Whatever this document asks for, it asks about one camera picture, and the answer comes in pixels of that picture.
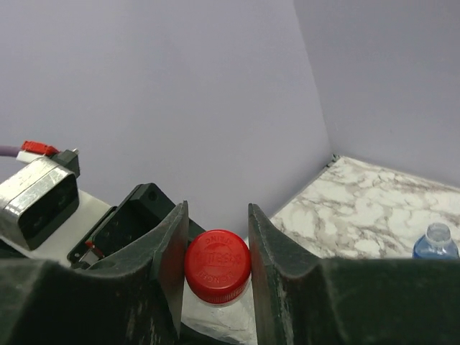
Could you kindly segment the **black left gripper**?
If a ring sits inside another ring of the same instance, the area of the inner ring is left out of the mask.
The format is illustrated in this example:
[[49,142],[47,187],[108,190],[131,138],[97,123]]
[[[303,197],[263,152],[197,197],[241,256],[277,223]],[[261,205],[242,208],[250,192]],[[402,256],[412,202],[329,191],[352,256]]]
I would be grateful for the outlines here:
[[137,185],[118,206],[110,207],[70,251],[67,259],[71,267],[89,267],[89,254],[99,261],[119,251],[153,230],[174,207],[156,184]]

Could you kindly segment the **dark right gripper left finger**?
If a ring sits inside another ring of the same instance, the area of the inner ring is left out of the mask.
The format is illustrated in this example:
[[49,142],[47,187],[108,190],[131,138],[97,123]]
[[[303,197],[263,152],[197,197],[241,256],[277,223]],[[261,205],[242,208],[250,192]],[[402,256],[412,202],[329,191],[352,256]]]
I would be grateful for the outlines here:
[[3,344],[176,344],[188,205],[86,270],[1,261]]

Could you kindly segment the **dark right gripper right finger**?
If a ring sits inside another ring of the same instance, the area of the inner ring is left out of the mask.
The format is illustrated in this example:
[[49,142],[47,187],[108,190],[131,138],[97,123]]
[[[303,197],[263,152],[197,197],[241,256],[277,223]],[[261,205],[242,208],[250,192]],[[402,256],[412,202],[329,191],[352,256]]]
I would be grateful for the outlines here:
[[457,344],[456,259],[319,258],[248,207],[259,344]]

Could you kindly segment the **clear bottle red cap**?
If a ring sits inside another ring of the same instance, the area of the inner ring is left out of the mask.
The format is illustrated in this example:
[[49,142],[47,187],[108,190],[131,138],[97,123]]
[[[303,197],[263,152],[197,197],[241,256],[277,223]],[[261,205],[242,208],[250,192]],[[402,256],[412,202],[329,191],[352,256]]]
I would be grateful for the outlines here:
[[181,322],[180,335],[202,344],[257,345],[252,285],[226,305],[211,305],[200,300],[185,283]]

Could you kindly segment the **blue label Pocari bottle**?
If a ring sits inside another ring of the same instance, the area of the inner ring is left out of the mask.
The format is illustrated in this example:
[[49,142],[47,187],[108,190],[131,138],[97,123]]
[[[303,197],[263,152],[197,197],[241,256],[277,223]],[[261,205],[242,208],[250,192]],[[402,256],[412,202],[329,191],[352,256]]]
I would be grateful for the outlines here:
[[414,259],[458,259],[459,248],[451,237],[450,228],[442,223],[428,226],[413,246]]

